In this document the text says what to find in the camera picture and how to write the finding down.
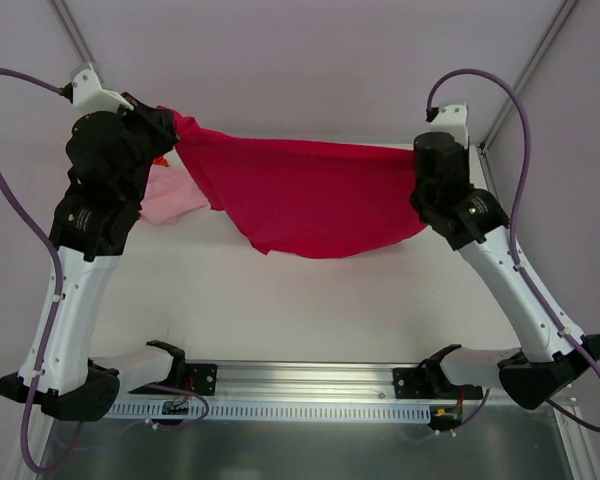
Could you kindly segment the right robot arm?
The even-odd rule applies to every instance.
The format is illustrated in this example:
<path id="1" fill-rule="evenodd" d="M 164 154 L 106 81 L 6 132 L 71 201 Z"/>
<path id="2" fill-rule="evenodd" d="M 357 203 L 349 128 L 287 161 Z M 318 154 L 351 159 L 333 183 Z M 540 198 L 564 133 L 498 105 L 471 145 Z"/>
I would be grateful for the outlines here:
<path id="1" fill-rule="evenodd" d="M 469 179 L 469 154 L 445 132 L 414 141 L 416 187 L 411 201 L 421 220 L 479 275 L 519 345 L 475 350 L 450 345 L 426 361 L 425 389 L 445 397 L 458 386 L 503 389 L 534 410 L 600 360 L 600 335 L 565 315 L 522 251 L 510 245 L 510 222 L 495 197 Z"/>

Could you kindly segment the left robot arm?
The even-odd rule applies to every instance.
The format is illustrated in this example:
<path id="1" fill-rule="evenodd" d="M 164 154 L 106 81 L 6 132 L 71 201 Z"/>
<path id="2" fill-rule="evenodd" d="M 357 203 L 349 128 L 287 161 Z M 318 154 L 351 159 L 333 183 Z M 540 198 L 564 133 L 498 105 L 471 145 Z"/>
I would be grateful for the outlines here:
<path id="1" fill-rule="evenodd" d="M 106 285 L 140 218 L 150 168 L 178 141 L 173 113 L 130 94 L 110 111 L 73 125 L 65 151 L 69 187 L 49 234 L 52 272 L 45 311 L 20 369 L 0 379 L 0 395 L 32 403 L 60 421 L 103 418 L 119 394 L 174 393 L 186 380 L 185 353 L 159 340 L 117 357 L 89 356 Z"/>

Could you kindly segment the magenta t shirt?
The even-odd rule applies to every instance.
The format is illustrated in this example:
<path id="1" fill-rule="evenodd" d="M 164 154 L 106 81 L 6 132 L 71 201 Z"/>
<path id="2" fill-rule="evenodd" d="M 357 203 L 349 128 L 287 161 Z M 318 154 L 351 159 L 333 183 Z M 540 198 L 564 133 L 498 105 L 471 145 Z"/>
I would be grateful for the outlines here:
<path id="1" fill-rule="evenodd" d="M 413 151 L 230 136 L 173 114 L 175 150 L 211 209 L 262 254 L 345 258 L 425 229 L 410 196 Z"/>

